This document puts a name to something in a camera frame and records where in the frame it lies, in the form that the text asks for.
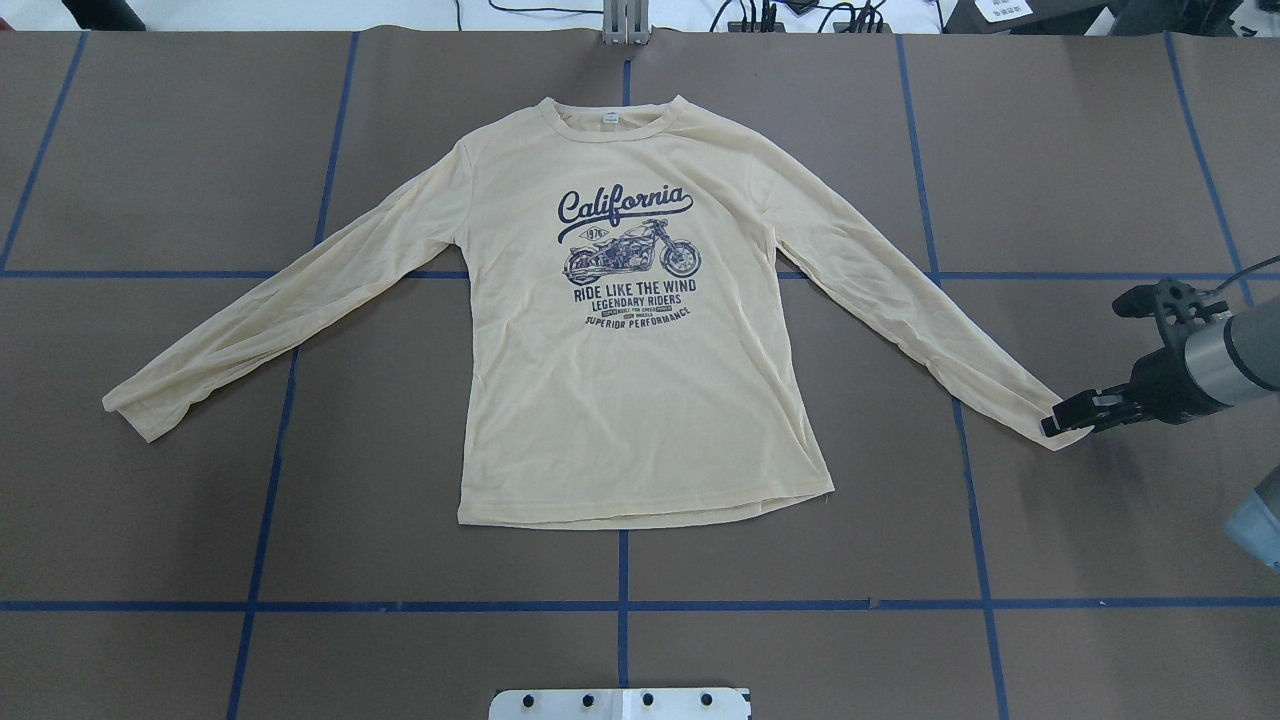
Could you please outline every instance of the cream-colored shirt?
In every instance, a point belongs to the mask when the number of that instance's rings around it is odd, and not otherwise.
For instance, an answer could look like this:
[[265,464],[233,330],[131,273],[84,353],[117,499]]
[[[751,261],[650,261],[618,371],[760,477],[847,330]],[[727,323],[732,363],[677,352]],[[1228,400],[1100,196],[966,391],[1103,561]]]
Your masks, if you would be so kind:
[[474,318],[465,524],[696,525],[831,492],[777,250],[974,410],[1055,450],[1084,434],[1044,438],[1053,392],[795,159],[678,96],[547,99],[468,133],[102,405],[150,442],[449,243]]

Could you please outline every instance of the black cable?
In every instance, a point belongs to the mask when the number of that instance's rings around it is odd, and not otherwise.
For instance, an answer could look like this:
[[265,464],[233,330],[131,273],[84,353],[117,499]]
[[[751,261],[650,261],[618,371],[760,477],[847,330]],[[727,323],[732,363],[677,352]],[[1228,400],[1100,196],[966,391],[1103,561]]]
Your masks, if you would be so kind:
[[849,26],[852,27],[854,20],[856,19],[858,15],[858,8],[854,8],[852,3],[836,3],[835,5],[827,8],[827,14],[822,17],[822,23],[818,26],[818,32],[822,32],[827,27],[827,20],[831,18],[831,14],[841,8],[849,8]]
[[489,0],[489,6],[494,10],[502,10],[503,13],[570,13],[573,15],[603,15],[604,10],[582,10],[577,8],[503,8],[493,0]]
[[1226,286],[1234,283],[1235,281],[1243,278],[1244,275],[1247,275],[1249,273],[1253,273],[1253,272],[1257,272],[1257,270],[1260,270],[1262,268],[1266,268],[1267,265],[1271,265],[1274,263],[1280,263],[1280,255],[1276,255],[1275,258],[1267,258],[1266,260],[1263,260],[1261,263],[1256,263],[1253,265],[1249,265],[1248,268],[1240,270],[1239,273],[1235,273],[1234,275],[1226,278],[1226,281],[1224,281],[1222,284],[1220,284],[1220,286],[1215,287],[1213,290],[1208,291],[1208,293],[1210,295],[1217,295],[1217,293],[1222,292],[1224,290],[1226,290]]
[[[716,23],[719,22],[719,17],[724,14],[724,8],[728,8],[728,4],[732,1],[733,0],[724,0],[721,9],[716,10],[716,18],[712,19],[712,27],[707,28],[707,32],[716,32]],[[746,22],[746,10],[742,10],[742,22]]]

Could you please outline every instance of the gray table surface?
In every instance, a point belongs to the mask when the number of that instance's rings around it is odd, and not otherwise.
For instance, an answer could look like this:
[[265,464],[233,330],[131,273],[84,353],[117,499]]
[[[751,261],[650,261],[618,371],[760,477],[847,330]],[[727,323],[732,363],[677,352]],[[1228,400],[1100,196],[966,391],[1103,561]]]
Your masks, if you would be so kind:
[[1160,36],[0,33],[0,716],[465,719],[499,688],[714,683],[756,717],[1275,717],[1280,577],[1220,528],[1280,462],[1280,404],[1050,454],[786,265],[837,492],[744,523],[458,527],[456,252],[155,445],[99,398],[467,131],[677,92],[792,152],[1060,393],[1106,387],[1157,343],[1115,295],[1277,252],[1277,61]]

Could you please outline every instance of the motorcycle wheel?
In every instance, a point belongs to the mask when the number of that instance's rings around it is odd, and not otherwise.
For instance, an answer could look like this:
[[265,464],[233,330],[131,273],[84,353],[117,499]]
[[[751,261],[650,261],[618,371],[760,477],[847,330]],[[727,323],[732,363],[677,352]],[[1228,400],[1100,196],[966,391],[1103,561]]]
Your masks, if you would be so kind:
[[677,278],[687,278],[703,266],[703,256],[698,254],[694,243],[675,240],[662,252],[662,266]]
[[576,275],[575,277],[572,274],[573,270],[579,270],[579,269],[582,269],[582,268],[590,268],[591,266],[591,256],[593,255],[595,255],[595,252],[593,252],[591,250],[588,250],[585,247],[579,247],[577,250],[575,250],[573,252],[570,254],[568,260],[564,261],[564,277],[568,278],[568,282],[571,282],[573,284],[577,284],[577,286],[584,286],[584,284],[591,284],[595,281],[600,279],[600,275]]

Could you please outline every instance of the white label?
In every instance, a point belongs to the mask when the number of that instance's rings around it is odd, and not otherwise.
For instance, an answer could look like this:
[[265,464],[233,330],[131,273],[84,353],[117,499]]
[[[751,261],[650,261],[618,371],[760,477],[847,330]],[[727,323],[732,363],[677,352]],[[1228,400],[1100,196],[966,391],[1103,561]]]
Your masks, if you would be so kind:
[[1032,14],[1032,6],[1027,4],[1027,0],[974,0],[974,3],[988,23],[1000,23]]

